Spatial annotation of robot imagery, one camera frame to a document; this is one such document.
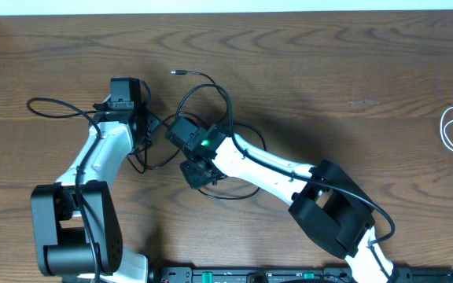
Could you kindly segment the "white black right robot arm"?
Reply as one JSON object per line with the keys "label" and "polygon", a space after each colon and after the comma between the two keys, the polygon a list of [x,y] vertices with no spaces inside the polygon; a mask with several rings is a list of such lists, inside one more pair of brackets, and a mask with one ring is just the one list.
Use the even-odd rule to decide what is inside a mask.
{"label": "white black right robot arm", "polygon": [[288,205],[306,236],[329,254],[346,261],[356,282],[394,282],[396,268],[377,237],[376,205],[336,164],[301,164],[251,145],[232,126],[199,127],[179,117],[167,140],[186,157],[180,169],[191,188],[239,178]]}

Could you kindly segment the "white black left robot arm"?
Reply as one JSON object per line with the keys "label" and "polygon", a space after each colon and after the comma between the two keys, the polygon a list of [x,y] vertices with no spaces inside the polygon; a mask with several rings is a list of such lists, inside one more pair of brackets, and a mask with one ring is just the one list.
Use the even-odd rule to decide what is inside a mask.
{"label": "white black left robot arm", "polygon": [[65,282],[148,282],[146,256],[123,246],[111,197],[122,162],[150,146],[161,121],[147,105],[151,90],[140,79],[110,81],[110,93],[93,110],[65,101],[71,116],[89,122],[88,139],[56,181],[31,193],[35,251],[40,272]]}

